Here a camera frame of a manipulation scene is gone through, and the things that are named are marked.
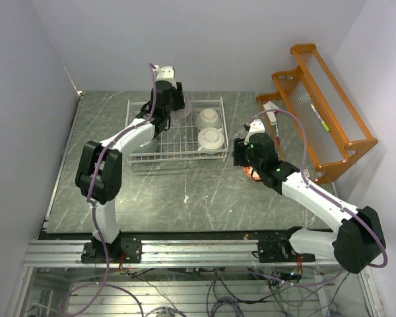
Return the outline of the purple striped bowl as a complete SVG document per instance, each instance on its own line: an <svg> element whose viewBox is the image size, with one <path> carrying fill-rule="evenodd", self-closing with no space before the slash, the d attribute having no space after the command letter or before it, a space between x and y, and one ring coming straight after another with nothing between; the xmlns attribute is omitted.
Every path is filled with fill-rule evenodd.
<svg viewBox="0 0 396 317"><path fill-rule="evenodd" d="M192 111L192 103L187 98L184 98L184 108L172 111L171 118L173 120L182 120L188 117L191 111Z"/></svg>

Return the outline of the red orange patterned bowl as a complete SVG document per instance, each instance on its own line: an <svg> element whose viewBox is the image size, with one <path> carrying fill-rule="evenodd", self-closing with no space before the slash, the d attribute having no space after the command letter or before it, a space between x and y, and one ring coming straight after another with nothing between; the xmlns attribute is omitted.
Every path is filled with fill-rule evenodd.
<svg viewBox="0 0 396 317"><path fill-rule="evenodd" d="M256 182L261 181L261 177L251 166L243 167L243 171L245 172L246 176L252 179L253 181Z"/></svg>

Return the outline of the white wire dish rack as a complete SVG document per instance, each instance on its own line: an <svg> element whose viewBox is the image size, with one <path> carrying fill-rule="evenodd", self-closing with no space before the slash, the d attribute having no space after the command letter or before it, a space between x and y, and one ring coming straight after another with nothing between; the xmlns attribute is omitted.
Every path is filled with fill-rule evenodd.
<svg viewBox="0 0 396 317"><path fill-rule="evenodd" d="M192 111L182 120L172 120L169 130L163 131L158 137L158 148L155 153L142 153L136 149L127 161L133 163L168 162L181 160L223 160L228 154L229 141L226 129L224 103L222 98L209 100L192 100ZM195 124L197 114L206 109L216 110L221 118L221 132L224 144L221 150L198 151L197 136L199 130Z"/></svg>

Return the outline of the grey blue bowl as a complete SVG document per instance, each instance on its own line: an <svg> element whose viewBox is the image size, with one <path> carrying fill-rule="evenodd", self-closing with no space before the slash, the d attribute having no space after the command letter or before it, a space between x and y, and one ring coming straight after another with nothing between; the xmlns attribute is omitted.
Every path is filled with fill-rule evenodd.
<svg viewBox="0 0 396 317"><path fill-rule="evenodd" d="M142 153L155 153L158 148L158 139L152 139L141 146Z"/></svg>

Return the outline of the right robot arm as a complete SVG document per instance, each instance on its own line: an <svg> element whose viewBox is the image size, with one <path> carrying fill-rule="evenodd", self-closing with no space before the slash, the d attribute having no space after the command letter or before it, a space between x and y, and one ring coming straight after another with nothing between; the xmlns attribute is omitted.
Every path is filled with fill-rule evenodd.
<svg viewBox="0 0 396 317"><path fill-rule="evenodd" d="M327 232L291 229L286 240L277 246L283 260L289 262L300 254L313 254L335 259L351 273L375 267L378 256L383 258L378 267L387 265L386 243L377 211L341 201L309 181L293 164L278 158L274 142L266 133L235 139L233 159L234 166L252 168L264 186L304 206L329 227Z"/></svg>

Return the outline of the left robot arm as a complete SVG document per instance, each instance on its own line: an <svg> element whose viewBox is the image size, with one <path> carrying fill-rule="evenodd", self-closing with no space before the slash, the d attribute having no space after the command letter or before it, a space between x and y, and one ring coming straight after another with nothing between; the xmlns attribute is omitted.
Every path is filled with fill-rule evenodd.
<svg viewBox="0 0 396 317"><path fill-rule="evenodd" d="M175 112L185 110L181 82L158 80L150 100L143 104L135 119L113 137L88 141L81 153L75 185L90 204L93 233L84 245L84 264L114 262L129 258L138 263L140 250L128 250L116 217L116 197L122 185L123 161L140 146L169 129Z"/></svg>

